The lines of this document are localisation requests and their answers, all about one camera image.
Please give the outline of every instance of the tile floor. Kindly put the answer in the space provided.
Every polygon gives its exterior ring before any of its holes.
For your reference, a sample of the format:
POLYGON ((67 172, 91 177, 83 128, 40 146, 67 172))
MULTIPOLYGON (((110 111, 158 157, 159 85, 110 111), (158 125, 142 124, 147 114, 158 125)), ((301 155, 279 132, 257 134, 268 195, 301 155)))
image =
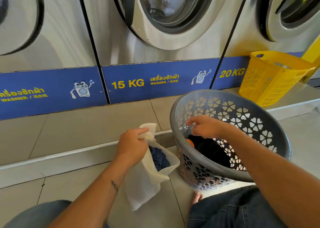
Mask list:
MULTIPOLYGON (((292 162, 320 178, 320 113, 279 121, 292 144, 292 162)), ((50 176, 0 189, 0 227, 12 217, 37 203, 57 199, 74 200, 102 172, 108 163, 50 176)), ((205 191, 205 197, 225 192, 250 183, 235 182, 214 191, 205 191)), ((174 227, 183 228, 188 216, 193 190, 179 176, 177 170, 170 181, 161 184, 160 192, 138 211, 131 212, 120 188, 108 222, 111 227, 174 227)))

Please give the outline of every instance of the washing machine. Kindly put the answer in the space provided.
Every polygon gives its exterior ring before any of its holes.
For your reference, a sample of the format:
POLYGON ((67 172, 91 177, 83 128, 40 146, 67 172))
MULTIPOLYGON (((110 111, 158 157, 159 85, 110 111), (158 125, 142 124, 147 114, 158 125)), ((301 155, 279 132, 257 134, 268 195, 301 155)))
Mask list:
POLYGON ((239 87, 251 52, 280 51, 301 57, 320 34, 320 0, 246 0, 227 46, 214 89, 239 87))
POLYGON ((83 1, 110 101, 119 103, 208 89, 243 0, 83 1), (143 87, 129 82, 138 79, 143 87))
POLYGON ((0 120, 107 103, 80 0, 0 0, 0 42, 0 120))

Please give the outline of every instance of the orange item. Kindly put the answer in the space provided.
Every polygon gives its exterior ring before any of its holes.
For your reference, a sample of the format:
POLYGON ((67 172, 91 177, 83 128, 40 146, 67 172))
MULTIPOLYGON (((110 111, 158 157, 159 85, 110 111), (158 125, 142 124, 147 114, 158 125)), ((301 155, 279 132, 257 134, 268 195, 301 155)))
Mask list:
POLYGON ((186 141, 188 141, 188 142, 189 142, 189 144, 190 144, 193 148, 195 147, 194 143, 193 143, 191 140, 186 139, 186 141))

